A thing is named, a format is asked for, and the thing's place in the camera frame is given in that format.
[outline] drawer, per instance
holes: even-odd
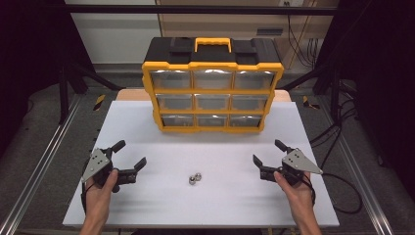
[[[264,109],[267,99],[267,95],[233,95],[232,109],[261,111]]]
[[[190,72],[184,70],[150,71],[153,86],[156,89],[190,88]]]
[[[196,115],[198,126],[225,126],[227,115]]]
[[[161,110],[191,110],[192,95],[156,94]]]
[[[161,115],[164,126],[193,126],[193,115]]]
[[[198,110],[227,110],[230,95],[195,94],[196,109]]]
[[[228,70],[195,70],[193,72],[197,89],[230,89],[232,71]]]
[[[273,71],[238,71],[235,74],[235,89],[270,89],[274,79]]]
[[[231,127],[258,127],[262,116],[259,115],[231,115],[229,126]]]

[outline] metal nut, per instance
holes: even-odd
[[[202,175],[200,173],[196,173],[195,174],[195,179],[196,179],[196,181],[201,181]]]
[[[196,183],[196,178],[195,178],[195,176],[193,176],[193,175],[192,175],[192,176],[190,176],[190,177],[189,177],[189,184],[190,184],[190,185],[194,185],[195,183]]]

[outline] wrist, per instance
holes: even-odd
[[[314,213],[303,217],[296,221],[297,227],[300,230],[301,235],[319,235],[321,234],[320,227],[318,226],[317,219]]]
[[[86,217],[85,221],[83,222],[79,235],[101,234],[104,225],[105,223],[94,221],[94,219],[90,219]]]

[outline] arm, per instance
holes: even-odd
[[[305,175],[309,178],[310,173],[306,172]],[[299,227],[301,235],[321,234],[311,202],[310,189],[302,183],[292,187],[278,172],[274,172],[274,177],[278,185],[280,185],[281,189],[287,195],[293,220]]]
[[[110,214],[111,194],[117,178],[118,170],[114,169],[102,189],[94,185],[92,178],[87,181],[86,188],[92,187],[86,194],[86,215],[79,235],[101,234]]]

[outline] white tabletop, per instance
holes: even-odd
[[[285,153],[274,146],[280,139],[300,148],[315,162],[296,103],[274,102],[265,128],[255,134],[160,132],[149,101],[113,101],[95,148],[119,140],[126,146],[113,154],[114,166],[133,168],[143,157],[147,165],[135,184],[121,185],[112,195],[107,226],[206,228],[284,227],[295,225],[284,192],[259,179],[253,154],[264,165],[278,167]],[[202,180],[189,184],[200,172]],[[322,177],[311,175],[316,191],[314,210],[321,227],[338,226]],[[79,227],[84,212],[80,183],[63,224]]]

